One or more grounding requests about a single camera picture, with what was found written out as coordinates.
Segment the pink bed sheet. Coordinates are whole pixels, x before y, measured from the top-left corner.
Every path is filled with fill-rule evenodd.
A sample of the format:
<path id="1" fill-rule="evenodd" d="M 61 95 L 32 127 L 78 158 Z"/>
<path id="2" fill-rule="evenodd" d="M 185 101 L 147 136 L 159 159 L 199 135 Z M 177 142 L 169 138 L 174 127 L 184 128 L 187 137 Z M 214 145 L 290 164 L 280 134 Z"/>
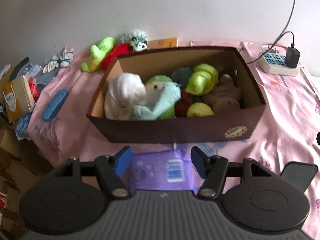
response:
<path id="1" fill-rule="evenodd" d="M 28 133 L 54 169 L 20 202 L 24 239 L 312 239 L 308 189 L 317 171 L 319 97 L 303 74 L 279 77 L 249 68 L 266 108 L 248 139 L 180 143 L 191 157 L 200 148 L 212 166 L 198 193 L 137 190 L 118 177 L 114 155 L 163 151 L 178 143 L 108 141 L 87 117 L 105 70 L 80 72 L 81 58 L 58 73 L 41 93 Z M 52 121 L 42 112 L 61 89 L 69 94 Z"/>

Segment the red plush toy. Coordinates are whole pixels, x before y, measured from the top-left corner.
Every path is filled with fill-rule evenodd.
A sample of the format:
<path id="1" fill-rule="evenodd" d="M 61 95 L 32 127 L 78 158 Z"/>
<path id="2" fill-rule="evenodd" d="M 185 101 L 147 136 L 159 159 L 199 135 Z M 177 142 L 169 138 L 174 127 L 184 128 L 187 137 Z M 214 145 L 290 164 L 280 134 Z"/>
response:
<path id="1" fill-rule="evenodd" d="M 128 43 L 119 43 L 104 57 L 100 64 L 102 70 L 107 70 L 114 59 L 120 55 L 126 55 L 133 52 L 133 48 Z"/>

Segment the tan paper bag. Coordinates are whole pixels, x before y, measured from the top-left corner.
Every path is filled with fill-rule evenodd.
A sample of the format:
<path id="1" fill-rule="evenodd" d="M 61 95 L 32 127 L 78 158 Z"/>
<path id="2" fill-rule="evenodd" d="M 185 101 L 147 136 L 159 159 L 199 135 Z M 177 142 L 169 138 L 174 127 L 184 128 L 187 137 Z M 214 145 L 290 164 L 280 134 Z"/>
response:
<path id="1" fill-rule="evenodd" d="M 13 123 L 31 113 L 35 107 L 29 81 L 21 75 L 4 86 L 3 96 L 9 123 Z"/>

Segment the blue glasses case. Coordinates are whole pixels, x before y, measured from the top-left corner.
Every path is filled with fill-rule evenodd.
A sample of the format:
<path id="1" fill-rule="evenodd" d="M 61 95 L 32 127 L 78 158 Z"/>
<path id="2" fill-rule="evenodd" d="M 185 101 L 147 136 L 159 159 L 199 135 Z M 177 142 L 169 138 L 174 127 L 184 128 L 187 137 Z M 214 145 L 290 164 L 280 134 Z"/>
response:
<path id="1" fill-rule="evenodd" d="M 57 116 L 68 94 L 69 92 L 66 89 L 61 89 L 53 96 L 42 112 L 43 121 L 52 121 Z"/>

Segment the neon yellow knotted cloth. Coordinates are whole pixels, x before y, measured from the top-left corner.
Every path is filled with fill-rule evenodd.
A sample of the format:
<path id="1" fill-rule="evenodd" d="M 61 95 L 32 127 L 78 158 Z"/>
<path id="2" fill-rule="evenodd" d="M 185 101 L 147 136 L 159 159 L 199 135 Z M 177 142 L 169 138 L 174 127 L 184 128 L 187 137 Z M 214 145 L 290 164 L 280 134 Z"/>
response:
<path id="1" fill-rule="evenodd" d="M 219 74 L 217 70 L 209 64 L 198 64 L 193 68 L 193 74 L 190 76 L 185 92 L 197 96 L 203 96 L 213 90 L 219 83 Z"/>

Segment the yellow book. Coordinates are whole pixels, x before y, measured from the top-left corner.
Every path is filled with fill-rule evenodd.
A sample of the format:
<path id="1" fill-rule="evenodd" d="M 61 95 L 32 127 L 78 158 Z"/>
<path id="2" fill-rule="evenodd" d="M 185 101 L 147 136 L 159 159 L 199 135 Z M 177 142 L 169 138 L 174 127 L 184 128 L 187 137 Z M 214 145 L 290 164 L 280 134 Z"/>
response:
<path id="1" fill-rule="evenodd" d="M 162 49 L 162 48 L 174 48 L 178 46 L 178 38 L 164 38 L 159 40 L 152 40 L 148 42 L 148 50 Z"/>

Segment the yellow plush ball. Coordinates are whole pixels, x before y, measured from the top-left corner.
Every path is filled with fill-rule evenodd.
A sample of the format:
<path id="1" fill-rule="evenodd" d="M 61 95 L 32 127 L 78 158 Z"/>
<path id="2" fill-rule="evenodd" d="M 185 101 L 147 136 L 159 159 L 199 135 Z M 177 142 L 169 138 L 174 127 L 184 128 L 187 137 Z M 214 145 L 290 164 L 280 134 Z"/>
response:
<path id="1" fill-rule="evenodd" d="M 205 116 L 212 116 L 214 112 L 210 106 L 206 103 L 197 102 L 190 105 L 187 110 L 187 117 L 205 117 Z"/>

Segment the white power strip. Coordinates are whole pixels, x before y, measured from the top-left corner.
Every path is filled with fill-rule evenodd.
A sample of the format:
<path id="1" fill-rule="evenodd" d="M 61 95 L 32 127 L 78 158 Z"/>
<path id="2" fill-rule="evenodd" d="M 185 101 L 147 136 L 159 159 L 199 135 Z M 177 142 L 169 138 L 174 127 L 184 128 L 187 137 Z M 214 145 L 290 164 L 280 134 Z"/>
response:
<path id="1" fill-rule="evenodd" d="M 268 74 L 297 76 L 300 68 L 289 68 L 285 64 L 285 56 L 275 53 L 259 53 L 259 67 Z"/>

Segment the black power adapter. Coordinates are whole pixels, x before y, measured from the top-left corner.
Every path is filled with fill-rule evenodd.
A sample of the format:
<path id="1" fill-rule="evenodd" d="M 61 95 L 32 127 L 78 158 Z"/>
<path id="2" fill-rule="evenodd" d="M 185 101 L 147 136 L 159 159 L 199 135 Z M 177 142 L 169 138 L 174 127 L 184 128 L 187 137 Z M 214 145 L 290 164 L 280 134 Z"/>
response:
<path id="1" fill-rule="evenodd" d="M 285 56 L 285 64 L 289 68 L 296 68 L 299 62 L 300 52 L 296 48 L 288 47 Z"/>

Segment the white panda plush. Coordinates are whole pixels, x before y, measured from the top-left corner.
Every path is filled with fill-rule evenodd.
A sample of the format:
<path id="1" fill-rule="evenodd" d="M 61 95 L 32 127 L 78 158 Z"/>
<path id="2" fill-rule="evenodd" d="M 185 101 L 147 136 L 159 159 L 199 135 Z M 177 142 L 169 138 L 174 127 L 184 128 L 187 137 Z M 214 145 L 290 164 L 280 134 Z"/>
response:
<path id="1" fill-rule="evenodd" d="M 148 48 L 148 35 L 144 30 L 131 29 L 120 38 L 121 43 L 128 43 L 133 51 L 140 52 Z"/>

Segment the light teal cloth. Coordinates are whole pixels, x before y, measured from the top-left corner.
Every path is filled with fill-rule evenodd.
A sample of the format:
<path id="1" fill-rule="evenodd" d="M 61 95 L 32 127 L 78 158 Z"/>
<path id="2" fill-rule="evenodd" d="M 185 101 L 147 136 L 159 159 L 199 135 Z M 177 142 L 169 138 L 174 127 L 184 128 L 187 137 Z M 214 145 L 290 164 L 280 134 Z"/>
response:
<path id="1" fill-rule="evenodd" d="M 165 83 L 163 92 L 155 104 L 153 106 L 147 105 L 148 101 L 154 98 L 154 95 L 150 95 L 146 91 L 145 99 L 140 104 L 133 106 L 133 116 L 136 120 L 157 120 L 164 111 L 181 99 L 180 86 L 174 82 Z"/>

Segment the white knotted cloth toy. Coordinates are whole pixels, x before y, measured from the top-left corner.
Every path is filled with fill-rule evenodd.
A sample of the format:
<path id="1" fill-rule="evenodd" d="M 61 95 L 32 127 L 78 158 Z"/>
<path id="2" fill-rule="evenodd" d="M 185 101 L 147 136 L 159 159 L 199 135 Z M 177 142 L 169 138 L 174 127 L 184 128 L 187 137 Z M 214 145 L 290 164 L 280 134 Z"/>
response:
<path id="1" fill-rule="evenodd" d="M 62 54 L 57 54 L 52 57 L 50 62 L 43 68 L 43 74 L 47 74 L 52 72 L 57 68 L 67 68 L 73 57 L 74 57 L 75 50 L 74 48 L 67 49 L 66 47 L 63 49 Z"/>

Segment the beige plush bear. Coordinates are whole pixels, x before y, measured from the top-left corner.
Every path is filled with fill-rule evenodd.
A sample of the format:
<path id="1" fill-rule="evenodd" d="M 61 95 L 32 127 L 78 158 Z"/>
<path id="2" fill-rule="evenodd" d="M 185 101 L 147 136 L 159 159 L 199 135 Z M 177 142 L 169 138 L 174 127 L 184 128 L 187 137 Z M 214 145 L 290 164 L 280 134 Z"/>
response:
<path id="1" fill-rule="evenodd" d="M 203 101 L 212 108 L 214 114 L 240 110 L 239 101 L 242 91 L 234 85 L 228 74 L 223 74 L 218 86 L 202 97 Z"/>

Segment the white fluffy towel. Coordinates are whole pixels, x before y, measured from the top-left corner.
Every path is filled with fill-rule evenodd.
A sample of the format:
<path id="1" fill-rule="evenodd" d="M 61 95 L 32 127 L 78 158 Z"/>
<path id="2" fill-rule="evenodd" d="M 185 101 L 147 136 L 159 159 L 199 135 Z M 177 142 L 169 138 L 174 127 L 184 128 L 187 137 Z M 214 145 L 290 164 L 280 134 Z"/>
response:
<path id="1" fill-rule="evenodd" d="M 146 88 L 140 76 L 122 73 L 108 83 L 104 112 L 110 120 L 131 120 L 133 106 L 144 103 Z"/>

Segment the teal fluffy plush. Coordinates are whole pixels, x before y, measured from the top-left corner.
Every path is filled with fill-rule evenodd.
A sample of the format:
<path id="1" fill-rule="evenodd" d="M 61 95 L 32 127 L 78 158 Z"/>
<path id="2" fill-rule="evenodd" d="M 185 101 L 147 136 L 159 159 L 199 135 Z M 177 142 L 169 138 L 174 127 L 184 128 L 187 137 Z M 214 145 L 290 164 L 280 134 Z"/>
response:
<path id="1" fill-rule="evenodd" d="M 178 83 L 182 86 L 187 86 L 190 77 L 193 74 L 193 70 L 188 68 L 188 67 L 182 67 L 182 68 L 178 68 L 176 69 L 172 75 L 171 75 L 171 79 L 172 81 L 174 81 L 175 83 Z"/>

